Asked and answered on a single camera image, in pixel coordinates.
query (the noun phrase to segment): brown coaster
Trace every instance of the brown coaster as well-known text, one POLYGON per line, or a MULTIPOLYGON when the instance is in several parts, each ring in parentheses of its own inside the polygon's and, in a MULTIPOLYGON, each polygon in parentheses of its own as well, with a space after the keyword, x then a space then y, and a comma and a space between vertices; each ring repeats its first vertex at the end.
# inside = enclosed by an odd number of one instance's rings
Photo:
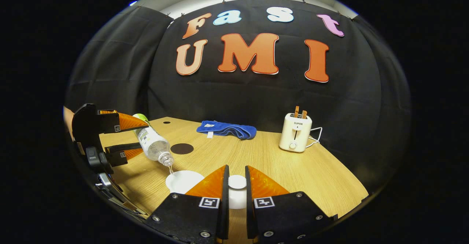
POLYGON ((171 152, 175 154, 189 154, 194 150, 194 147, 187 143, 179 143, 171 146, 171 152))

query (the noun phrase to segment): pink letter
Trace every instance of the pink letter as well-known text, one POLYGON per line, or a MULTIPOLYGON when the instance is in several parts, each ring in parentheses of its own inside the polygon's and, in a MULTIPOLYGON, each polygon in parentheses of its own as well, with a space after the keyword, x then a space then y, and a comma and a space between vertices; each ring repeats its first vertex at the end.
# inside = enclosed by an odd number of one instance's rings
POLYGON ((337 30, 337 27, 335 27, 335 25, 337 25, 337 26, 339 25, 338 22, 331 19, 328 15, 318 14, 317 16, 320 17, 321 19, 323 19, 325 27, 327 28, 327 30, 330 30, 330 32, 332 32, 333 34, 335 34, 337 36, 344 37, 344 33, 337 30))

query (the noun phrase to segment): wooden table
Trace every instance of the wooden table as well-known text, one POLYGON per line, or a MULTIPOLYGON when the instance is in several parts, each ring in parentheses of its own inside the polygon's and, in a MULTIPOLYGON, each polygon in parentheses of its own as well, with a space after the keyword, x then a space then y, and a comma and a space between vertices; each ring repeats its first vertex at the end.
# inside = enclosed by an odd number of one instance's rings
MULTIPOLYGON (((200 122, 165 117, 150 124, 171 145, 194 147, 189 154, 173 154, 174 171, 191 170, 206 177, 228 164, 230 175, 244 177, 244 167, 250 165, 289 192, 305 192, 328 216, 341 217, 368 196, 360 181, 319 143, 296 153, 280 149, 280 133, 257 132, 251 140, 217 135, 207 138, 196 132, 200 122)), ((101 134, 100 138, 103 147, 138 142, 134 132, 101 134)), ((165 184, 168 175, 168 167, 140 154, 128 164, 114 167, 112 177, 134 204, 151 214, 169 194, 165 184)), ((246 233, 246 209, 230 209, 229 239, 224 243, 252 243, 246 233)))

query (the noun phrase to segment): orange letter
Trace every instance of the orange letter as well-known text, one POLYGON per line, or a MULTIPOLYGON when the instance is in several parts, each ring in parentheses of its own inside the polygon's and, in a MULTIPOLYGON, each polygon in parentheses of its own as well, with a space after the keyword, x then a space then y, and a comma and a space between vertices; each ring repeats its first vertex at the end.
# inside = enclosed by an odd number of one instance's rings
POLYGON ((321 83, 329 81, 325 73, 325 52, 329 47, 315 40, 305 40, 304 43, 310 48, 310 68, 304 74, 306 79, 321 83))
POLYGON ((196 48, 196 53, 194 54, 194 62, 190 66, 186 66, 186 53, 187 49, 191 45, 181 45, 177 48, 177 59, 176 59, 176 71, 180 75, 192 75, 200 67, 202 62, 202 53, 204 52, 204 45, 206 45, 207 40, 200 40, 194 42, 194 47, 196 48))
POLYGON ((252 59, 256 57, 256 63, 252 71, 258 74, 275 75, 278 67, 275 66, 275 42, 278 35, 272 33, 260 33, 250 46, 246 45, 241 35, 237 33, 226 34, 221 37, 225 42, 223 62, 218 66, 220 72, 234 72, 233 55, 240 66, 241 71, 246 71, 252 59))
POLYGON ((202 25, 204 25, 204 23, 205 23, 205 19, 209 18, 210 16, 211 16, 211 13, 207 13, 205 15, 202 15, 200 17, 197 17, 197 18, 187 22, 187 24, 189 24, 189 26, 187 27, 186 34, 184 34, 184 36, 182 36, 182 38, 186 39, 187 37, 190 37, 190 36, 196 34, 197 32, 199 32, 199 30, 197 30, 197 27, 202 27, 202 25))

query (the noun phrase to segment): black fabric backdrop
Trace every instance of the black fabric backdrop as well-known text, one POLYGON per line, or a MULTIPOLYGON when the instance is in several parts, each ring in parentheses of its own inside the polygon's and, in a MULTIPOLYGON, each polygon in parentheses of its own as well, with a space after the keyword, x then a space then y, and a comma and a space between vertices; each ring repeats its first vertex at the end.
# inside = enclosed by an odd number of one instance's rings
POLYGON ((127 7, 107 22, 80 54, 65 106, 84 103, 125 114, 147 113, 149 71, 161 36, 173 19, 146 7, 127 7))
POLYGON ((308 111, 312 127, 323 127, 321 144, 345 164, 370 193, 395 171, 409 135, 409 88, 399 62, 364 20, 352 21, 336 12, 292 0, 236 0, 190 12, 177 18, 164 33, 148 85, 149 118, 175 117, 190 121, 252 125, 258 130, 281 132, 283 117, 296 105, 308 111), (271 22, 268 7, 287 7, 292 22, 271 22), (213 25, 217 15, 239 10, 232 24, 213 25), (199 32, 187 39, 189 20, 210 12, 199 32), (337 21, 338 37, 327 30, 317 14, 337 21), (277 34, 276 75, 251 71, 217 70, 223 59, 221 36, 239 33, 250 45, 260 33, 277 34), (176 72, 177 47, 190 44, 186 64, 194 58, 194 42, 207 39, 198 71, 176 72), (309 66, 306 39, 329 46, 326 73, 329 82, 312 82, 304 73, 309 66))

